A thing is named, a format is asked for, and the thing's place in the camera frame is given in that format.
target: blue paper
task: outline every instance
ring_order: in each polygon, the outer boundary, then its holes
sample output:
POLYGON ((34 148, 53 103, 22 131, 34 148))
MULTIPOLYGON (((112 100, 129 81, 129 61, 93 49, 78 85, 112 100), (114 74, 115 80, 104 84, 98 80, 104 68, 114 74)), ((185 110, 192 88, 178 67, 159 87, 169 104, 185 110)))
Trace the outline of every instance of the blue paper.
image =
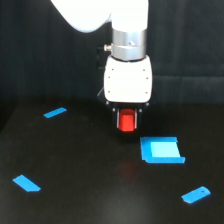
POLYGON ((210 194, 210 191, 206 187, 200 187, 194 191, 191 191, 188 194, 183 195, 182 198, 185 202, 191 204, 210 194))
POLYGON ((184 163, 176 137, 141 138, 142 159, 148 163, 184 163))
POLYGON ((40 190, 40 188, 36 184, 31 182, 23 175, 18 176, 17 178, 13 179, 13 181, 27 192, 40 190))
POLYGON ((59 108, 57 110, 53 110, 53 111, 51 111, 49 113, 44 114, 44 116, 46 118, 51 118, 51 117, 54 117, 54 116, 56 116, 58 114, 61 114, 61 113, 65 112, 65 111, 67 111, 67 110, 65 108, 61 107, 61 108, 59 108))

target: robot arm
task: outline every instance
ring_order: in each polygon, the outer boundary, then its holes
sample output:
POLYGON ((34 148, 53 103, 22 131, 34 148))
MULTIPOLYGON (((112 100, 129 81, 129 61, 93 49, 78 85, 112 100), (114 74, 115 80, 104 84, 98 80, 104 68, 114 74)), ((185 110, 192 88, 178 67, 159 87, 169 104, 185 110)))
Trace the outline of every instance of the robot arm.
POLYGON ((134 131, 149 105, 152 69, 146 55, 148 0, 51 0, 76 30, 89 33, 107 22, 113 37, 104 73, 105 98, 117 128, 134 131))

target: blue square paper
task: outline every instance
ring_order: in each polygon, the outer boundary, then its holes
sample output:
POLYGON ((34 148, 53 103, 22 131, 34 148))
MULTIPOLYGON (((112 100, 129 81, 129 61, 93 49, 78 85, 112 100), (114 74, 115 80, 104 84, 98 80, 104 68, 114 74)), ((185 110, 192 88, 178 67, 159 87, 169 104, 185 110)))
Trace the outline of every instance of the blue square paper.
POLYGON ((142 159, 148 163, 184 163, 176 137, 141 138, 142 159))

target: blue tape piece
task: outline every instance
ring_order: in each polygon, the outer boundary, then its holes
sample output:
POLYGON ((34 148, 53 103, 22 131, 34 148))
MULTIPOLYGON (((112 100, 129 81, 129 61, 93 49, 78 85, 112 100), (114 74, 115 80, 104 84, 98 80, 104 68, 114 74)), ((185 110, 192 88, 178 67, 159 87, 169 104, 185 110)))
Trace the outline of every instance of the blue tape piece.
POLYGON ((210 191, 206 187, 200 187, 194 191, 191 191, 188 194, 183 195, 182 199, 185 202, 191 204, 191 203, 194 203, 195 201, 198 201, 201 198, 204 198, 210 194, 211 194, 210 191))
POLYGON ((41 189, 23 175, 18 176, 17 178, 13 179, 13 181, 27 192, 39 191, 41 189))
POLYGON ((180 157, 176 137, 144 137, 140 141, 142 160, 147 163, 185 162, 185 157, 180 157))
POLYGON ((44 114, 44 117, 51 118, 51 117, 54 117, 54 116, 56 116, 58 114, 61 114, 61 113, 65 112, 65 111, 67 111, 67 110, 65 108, 61 107, 61 108, 59 108, 57 110, 53 110, 53 111, 51 111, 49 113, 44 114))

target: blue tape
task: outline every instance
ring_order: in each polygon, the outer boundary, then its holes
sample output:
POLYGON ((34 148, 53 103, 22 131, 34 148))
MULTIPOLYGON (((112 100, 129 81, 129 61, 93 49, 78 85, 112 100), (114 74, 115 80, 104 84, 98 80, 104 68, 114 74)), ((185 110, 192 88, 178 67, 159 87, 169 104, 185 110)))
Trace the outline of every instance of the blue tape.
POLYGON ((36 184, 31 182, 23 175, 18 176, 17 178, 13 179, 13 181, 27 192, 40 190, 40 188, 36 184))
POLYGON ((176 137, 144 137, 140 141, 142 160, 147 163, 185 162, 185 157, 180 157, 176 137))
POLYGON ((182 199, 185 202, 191 204, 191 203, 194 203, 195 201, 198 201, 201 198, 204 198, 210 194, 211 194, 210 191, 206 187, 200 187, 194 191, 191 191, 188 194, 183 195, 182 199))
POLYGON ((44 117, 51 118, 51 117, 54 117, 54 116, 56 116, 58 114, 61 114, 61 113, 65 112, 65 111, 67 111, 67 110, 65 108, 61 107, 61 108, 59 108, 57 110, 53 110, 53 111, 51 111, 49 113, 44 114, 44 117))

